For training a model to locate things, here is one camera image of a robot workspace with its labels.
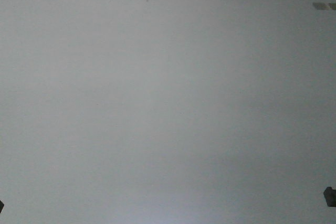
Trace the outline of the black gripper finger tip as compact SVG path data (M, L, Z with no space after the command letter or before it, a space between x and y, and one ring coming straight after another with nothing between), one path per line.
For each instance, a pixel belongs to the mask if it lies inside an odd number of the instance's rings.
M4 208L4 203L0 201L0 213L2 212L3 208Z
M332 187L327 187L323 192L325 201L328 207L336 207L336 190Z

